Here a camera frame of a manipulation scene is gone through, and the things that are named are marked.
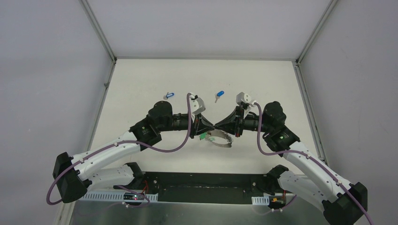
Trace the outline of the right controller board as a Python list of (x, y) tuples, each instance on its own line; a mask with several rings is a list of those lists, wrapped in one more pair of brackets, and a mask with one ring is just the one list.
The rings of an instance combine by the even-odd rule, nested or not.
[(286, 204), (286, 198), (282, 196), (269, 197), (269, 206), (283, 207)]

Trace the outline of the blue tag key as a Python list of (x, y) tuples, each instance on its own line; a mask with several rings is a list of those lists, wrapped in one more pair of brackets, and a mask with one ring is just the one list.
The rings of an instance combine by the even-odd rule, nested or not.
[(167, 92), (166, 95), (163, 96), (164, 100), (168, 100), (169, 98), (173, 97), (175, 94), (173, 92)]
[(224, 91), (221, 90), (215, 94), (215, 103), (217, 103), (218, 99), (224, 94)]

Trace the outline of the green tag key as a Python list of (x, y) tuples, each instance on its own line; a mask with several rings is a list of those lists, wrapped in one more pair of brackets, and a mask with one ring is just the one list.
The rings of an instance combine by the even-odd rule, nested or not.
[(206, 140), (206, 141), (209, 141), (209, 142), (213, 142), (215, 140), (215, 138), (211, 135), (211, 132), (202, 133), (199, 136), (199, 139), (200, 140)]

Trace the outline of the left controller board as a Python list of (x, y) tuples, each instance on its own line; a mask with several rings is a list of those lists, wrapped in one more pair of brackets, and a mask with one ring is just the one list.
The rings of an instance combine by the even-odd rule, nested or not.
[(144, 200), (145, 198), (143, 195), (138, 195), (134, 193), (125, 193), (123, 199), (128, 201), (141, 201)]

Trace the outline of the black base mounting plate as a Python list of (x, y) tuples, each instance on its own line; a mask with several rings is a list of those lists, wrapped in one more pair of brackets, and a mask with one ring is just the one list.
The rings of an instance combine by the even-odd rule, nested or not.
[(282, 196), (287, 203), (290, 195), (265, 174), (144, 172), (131, 189), (173, 203), (252, 204), (264, 196)]

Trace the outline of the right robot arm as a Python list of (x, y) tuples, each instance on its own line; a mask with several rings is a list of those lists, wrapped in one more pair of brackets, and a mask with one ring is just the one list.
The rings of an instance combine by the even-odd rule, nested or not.
[(362, 216), (374, 224), (367, 211), (367, 188), (353, 184), (330, 169), (285, 125), (286, 115), (277, 101), (262, 109), (258, 103), (240, 103), (235, 111), (216, 123), (219, 130), (239, 137), (243, 131), (257, 133), (257, 146), (265, 156), (280, 156), (302, 173), (296, 175), (278, 165), (267, 174), (267, 188), (291, 192), (319, 209), (331, 225), (353, 225)]

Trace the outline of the blue tag key left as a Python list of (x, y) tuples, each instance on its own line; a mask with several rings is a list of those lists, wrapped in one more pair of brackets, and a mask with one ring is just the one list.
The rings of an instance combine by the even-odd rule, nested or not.
[(168, 100), (169, 98), (173, 97), (175, 94), (173, 92), (167, 92), (166, 95), (163, 96), (164, 100)]

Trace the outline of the controller board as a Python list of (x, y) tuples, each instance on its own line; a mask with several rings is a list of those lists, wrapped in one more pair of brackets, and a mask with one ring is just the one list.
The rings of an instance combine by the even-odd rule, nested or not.
[(286, 198), (282, 196), (269, 197), (269, 206), (283, 207), (286, 204)]
[(141, 201), (144, 200), (145, 198), (143, 195), (138, 195), (134, 193), (125, 193), (123, 199), (128, 201)]

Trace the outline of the aluminium frame rail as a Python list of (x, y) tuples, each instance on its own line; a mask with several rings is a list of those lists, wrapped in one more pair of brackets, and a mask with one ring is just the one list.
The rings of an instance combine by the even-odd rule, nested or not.
[[(144, 200), (124, 200), (125, 193)], [(290, 192), (283, 207), (269, 206), (269, 197), (254, 197), (252, 204), (159, 202), (157, 195), (121, 185), (88, 191), (76, 200), (77, 224), (109, 225), (323, 225), (323, 213)]]

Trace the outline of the blue tag key centre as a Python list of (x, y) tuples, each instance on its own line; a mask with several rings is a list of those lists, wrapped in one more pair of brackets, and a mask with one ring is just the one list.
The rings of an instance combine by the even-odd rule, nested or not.
[(224, 91), (221, 90), (215, 94), (215, 103), (217, 103), (218, 99), (224, 94)]

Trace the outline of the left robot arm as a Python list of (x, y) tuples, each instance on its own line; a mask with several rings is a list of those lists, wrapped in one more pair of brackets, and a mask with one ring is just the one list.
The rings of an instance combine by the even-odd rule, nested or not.
[[(64, 152), (57, 156), (53, 178), (46, 201), (49, 205), (53, 188), (60, 193), (60, 202), (71, 203), (82, 198), (88, 191), (121, 185), (128, 189), (139, 189), (143, 175), (137, 163), (126, 163), (107, 169), (109, 164), (145, 149), (171, 153), (180, 150), (189, 138), (214, 130), (214, 125), (201, 113), (204, 105), (198, 99), (188, 99), (188, 112), (174, 114), (172, 105), (166, 101), (157, 102), (144, 119), (130, 127), (115, 140), (84, 153), (73, 156)], [(161, 141), (161, 132), (186, 131), (183, 142), (170, 150), (155, 147)]]

